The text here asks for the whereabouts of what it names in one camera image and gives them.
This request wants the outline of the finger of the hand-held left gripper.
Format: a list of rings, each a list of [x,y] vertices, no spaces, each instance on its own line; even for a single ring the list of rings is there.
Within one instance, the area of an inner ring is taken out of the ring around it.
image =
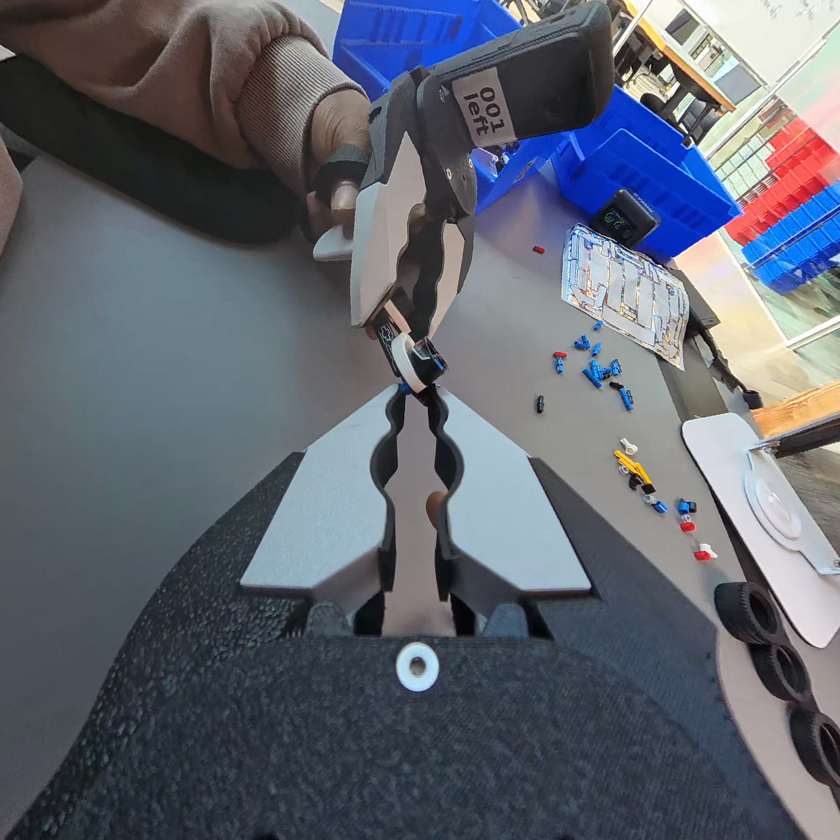
[[[318,170],[314,187],[327,203],[336,184],[364,175],[356,197],[353,236],[342,224],[325,232],[313,248],[319,262],[350,261],[350,312],[363,327],[384,306],[397,280],[408,245],[410,216],[425,203],[427,188],[421,155],[411,134],[391,137],[371,157],[345,144]]]
[[[418,238],[418,335],[433,337],[466,281],[475,218],[428,224]]]

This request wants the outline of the black white brick bumper assembly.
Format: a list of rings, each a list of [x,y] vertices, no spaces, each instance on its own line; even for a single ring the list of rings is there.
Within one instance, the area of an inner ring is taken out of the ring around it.
[[[394,375],[401,382],[401,391],[413,394],[426,405],[434,386],[448,370],[443,356],[429,338],[412,339],[386,309],[373,318],[372,327]]]

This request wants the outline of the grey desk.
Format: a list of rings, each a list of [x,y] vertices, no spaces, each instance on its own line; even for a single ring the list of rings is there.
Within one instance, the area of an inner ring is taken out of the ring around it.
[[[631,413],[582,362],[554,371],[552,352],[590,323],[560,295],[577,218],[549,164],[478,216],[469,278],[434,339],[442,382],[716,622],[715,585],[759,571],[683,444],[658,358],[604,339]],[[57,161],[25,170],[2,259],[3,836],[172,566],[285,457],[394,383],[378,342],[350,326],[347,286],[299,234],[235,247]],[[629,489],[619,438],[667,504],[696,502],[717,560],[697,562],[695,540]]]

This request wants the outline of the person's left hand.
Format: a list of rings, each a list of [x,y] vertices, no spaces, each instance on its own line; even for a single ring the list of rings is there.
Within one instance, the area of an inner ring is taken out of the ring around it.
[[[314,110],[309,130],[308,185],[321,165],[344,145],[352,145],[371,154],[368,114],[371,103],[362,91],[342,89],[320,101]],[[320,202],[314,190],[306,196],[308,207],[307,240],[315,244],[328,230],[341,224],[352,235],[355,204],[360,192],[360,180],[339,182],[326,204]]]

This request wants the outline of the group of black office chairs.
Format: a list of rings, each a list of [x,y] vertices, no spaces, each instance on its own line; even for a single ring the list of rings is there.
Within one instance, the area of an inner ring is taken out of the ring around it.
[[[657,60],[663,69],[670,69],[673,77],[670,89],[662,94],[645,91],[641,94],[640,102],[681,135],[683,146],[687,148],[697,146],[707,132],[709,118],[721,116],[714,112],[704,114],[704,104],[690,95],[677,106],[675,112],[670,111],[666,102],[676,89],[676,80],[672,70],[664,59],[652,53],[651,48],[637,34],[625,34],[631,21],[632,15],[627,13],[621,2],[618,2],[612,27],[613,57],[619,85],[628,84],[644,68],[650,70],[649,64],[652,60]]]

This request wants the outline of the blue plastic bin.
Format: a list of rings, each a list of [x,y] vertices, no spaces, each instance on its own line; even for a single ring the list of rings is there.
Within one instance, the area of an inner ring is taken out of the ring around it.
[[[639,101],[614,87],[603,114],[567,132],[551,156],[562,195],[587,217],[624,188],[649,205],[659,226],[640,245],[672,259],[742,215],[695,146]]]
[[[371,101],[386,94],[392,80],[417,66],[440,60],[507,35],[521,24],[493,1],[345,2],[332,48],[332,61],[362,86]],[[567,139],[555,133],[475,150],[477,212],[541,169]]]

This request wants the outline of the small black screen device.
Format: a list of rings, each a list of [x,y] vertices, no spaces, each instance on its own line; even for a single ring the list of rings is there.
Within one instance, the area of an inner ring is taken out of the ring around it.
[[[636,250],[661,225],[661,219],[635,191],[620,188],[586,225],[622,247]]]

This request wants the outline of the holographic sticker sheet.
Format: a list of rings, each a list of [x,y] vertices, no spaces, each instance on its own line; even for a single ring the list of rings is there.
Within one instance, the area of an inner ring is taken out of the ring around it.
[[[690,301],[681,280],[651,258],[583,224],[569,232],[561,297],[683,371]]]

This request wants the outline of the pile of blue connector pins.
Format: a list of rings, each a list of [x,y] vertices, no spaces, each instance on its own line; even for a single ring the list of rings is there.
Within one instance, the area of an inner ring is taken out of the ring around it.
[[[631,391],[621,379],[623,365],[618,358],[611,360],[601,358],[603,342],[598,336],[595,336],[595,340],[591,340],[589,334],[583,332],[579,338],[574,339],[572,347],[576,351],[587,354],[587,362],[582,369],[585,379],[597,389],[608,387],[619,396],[625,410],[632,412],[635,401]]]

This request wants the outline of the white metal book stand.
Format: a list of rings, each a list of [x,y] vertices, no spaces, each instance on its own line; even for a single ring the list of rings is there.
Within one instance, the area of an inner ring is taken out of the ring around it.
[[[773,446],[739,415],[684,423],[682,438],[782,612],[807,644],[838,634],[838,552],[779,467]]]

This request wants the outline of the black wrist rest pad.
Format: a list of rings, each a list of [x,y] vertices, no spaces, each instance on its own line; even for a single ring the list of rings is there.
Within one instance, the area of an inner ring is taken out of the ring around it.
[[[271,172],[239,170],[74,91],[36,60],[2,60],[2,128],[197,233],[237,245],[305,228],[305,203]]]

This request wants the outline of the black toy tyre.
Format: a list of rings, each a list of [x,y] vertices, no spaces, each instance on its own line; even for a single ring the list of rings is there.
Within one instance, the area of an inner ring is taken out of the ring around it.
[[[738,641],[771,646],[785,638],[779,610],[762,586],[749,581],[721,583],[713,600],[722,625]]]
[[[799,707],[815,707],[812,682],[799,653],[787,643],[751,644],[749,656],[766,690]]]
[[[805,770],[816,781],[839,789],[839,727],[819,710],[793,707],[791,739]]]

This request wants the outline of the black power adapter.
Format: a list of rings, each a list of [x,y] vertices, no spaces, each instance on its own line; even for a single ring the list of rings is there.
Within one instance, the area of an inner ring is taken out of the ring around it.
[[[721,322],[718,315],[695,288],[688,276],[679,269],[673,269],[671,273],[682,283],[689,301],[686,338],[692,338],[705,330],[708,331],[717,327]]]

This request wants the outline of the person's beige sweatshirt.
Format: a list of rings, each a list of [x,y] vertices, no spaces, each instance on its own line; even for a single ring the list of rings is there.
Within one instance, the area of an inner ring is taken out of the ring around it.
[[[8,237],[13,228],[23,193],[23,182],[18,169],[8,152],[3,141],[1,141],[1,228],[0,228],[0,249],[4,252]]]

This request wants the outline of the wooden post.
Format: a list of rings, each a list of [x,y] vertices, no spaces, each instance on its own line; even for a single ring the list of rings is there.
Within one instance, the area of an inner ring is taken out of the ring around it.
[[[765,437],[789,433],[839,414],[839,380],[751,412]]]

